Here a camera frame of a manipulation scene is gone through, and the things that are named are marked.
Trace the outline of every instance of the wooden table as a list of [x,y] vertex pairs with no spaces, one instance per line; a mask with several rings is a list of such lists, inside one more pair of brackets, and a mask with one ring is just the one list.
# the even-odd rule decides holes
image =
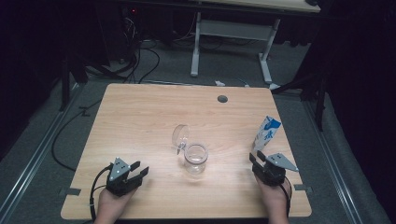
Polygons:
[[244,7],[265,7],[302,12],[320,12],[320,7],[310,6],[305,0],[199,0],[201,2],[230,4]]
[[[220,103],[219,95],[228,102]],[[71,184],[81,193],[66,197],[62,217],[91,217],[92,182],[116,157],[129,164],[141,161],[137,172],[149,166],[122,218],[266,217],[248,154],[267,115],[280,120],[268,89],[110,84]],[[186,173],[182,153],[177,155],[172,145],[178,124],[189,125],[189,142],[209,150],[201,175]],[[295,163],[283,126],[264,150],[277,152]],[[106,183],[106,176],[97,186]],[[293,185],[302,184],[298,173],[287,171],[287,177]],[[305,191],[294,191],[290,216],[310,214]]]

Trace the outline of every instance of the glass mug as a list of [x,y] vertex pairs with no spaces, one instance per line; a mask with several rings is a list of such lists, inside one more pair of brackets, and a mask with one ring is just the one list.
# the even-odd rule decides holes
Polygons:
[[198,175],[206,168],[207,149],[199,143],[191,143],[184,149],[184,166],[187,172]]

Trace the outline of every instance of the human hand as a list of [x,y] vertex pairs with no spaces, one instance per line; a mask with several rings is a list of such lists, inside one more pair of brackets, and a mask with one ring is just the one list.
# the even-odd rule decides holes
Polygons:
[[116,222],[136,191],[137,189],[134,189],[119,197],[107,189],[103,189],[99,195],[98,211],[94,224],[113,224]]
[[[256,176],[256,181],[262,192],[262,203],[268,214],[270,224],[286,224],[289,223],[287,214],[287,198],[280,186],[271,187],[262,183]],[[291,195],[290,183],[285,181],[282,184],[285,191],[288,193],[288,198]]]

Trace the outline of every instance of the dark background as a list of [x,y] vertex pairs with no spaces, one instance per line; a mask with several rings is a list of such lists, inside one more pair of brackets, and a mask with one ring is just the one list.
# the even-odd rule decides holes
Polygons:
[[[353,20],[320,26],[314,21],[285,19],[275,42],[290,41],[293,46],[313,42],[296,80],[321,71],[324,61],[331,60],[331,67],[326,71],[327,92],[337,118],[378,200],[395,222],[391,212],[396,199],[393,165],[396,159],[393,136],[396,125],[395,2],[319,3],[321,14],[353,15]],[[61,61],[70,49],[99,64],[128,59],[119,12],[118,5],[1,3],[0,158],[6,156],[29,118],[50,96],[61,75]],[[192,17],[192,12],[145,8],[136,18],[136,25],[143,34],[171,45],[176,38],[173,31],[186,33]],[[83,33],[90,38],[82,38]],[[333,57],[324,56],[336,47]],[[317,83],[306,83],[300,88],[314,84]]]

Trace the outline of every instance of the table hole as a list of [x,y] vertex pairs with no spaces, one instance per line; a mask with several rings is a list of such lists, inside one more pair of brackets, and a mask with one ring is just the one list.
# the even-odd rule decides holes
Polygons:
[[225,96],[225,95],[220,95],[220,96],[218,96],[218,101],[219,101],[220,103],[227,103],[228,98],[227,98],[227,96]]

